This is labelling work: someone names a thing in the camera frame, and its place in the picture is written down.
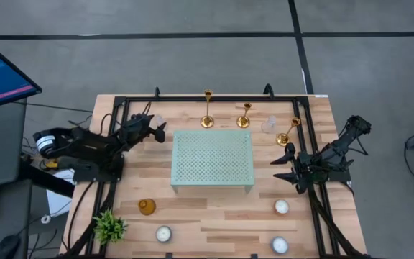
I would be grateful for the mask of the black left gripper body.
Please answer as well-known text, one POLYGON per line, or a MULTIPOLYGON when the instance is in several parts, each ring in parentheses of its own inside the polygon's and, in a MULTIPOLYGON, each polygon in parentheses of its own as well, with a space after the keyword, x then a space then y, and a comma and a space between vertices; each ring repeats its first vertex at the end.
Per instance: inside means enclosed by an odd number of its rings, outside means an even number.
POLYGON ((121 124, 120 139, 126 144, 137 144, 144 138, 154 135, 156 130, 150 127, 153 115, 133 114, 131 119, 121 124))

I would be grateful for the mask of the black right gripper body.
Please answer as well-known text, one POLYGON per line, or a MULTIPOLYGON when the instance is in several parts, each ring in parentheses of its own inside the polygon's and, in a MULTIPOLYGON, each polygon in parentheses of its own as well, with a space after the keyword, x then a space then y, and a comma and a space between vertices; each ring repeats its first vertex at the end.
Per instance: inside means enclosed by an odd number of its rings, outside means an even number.
POLYGON ((322 170, 311 158, 312 155, 299 152, 293 163, 295 187, 299 194, 305 193, 311 184, 322 182, 322 170))

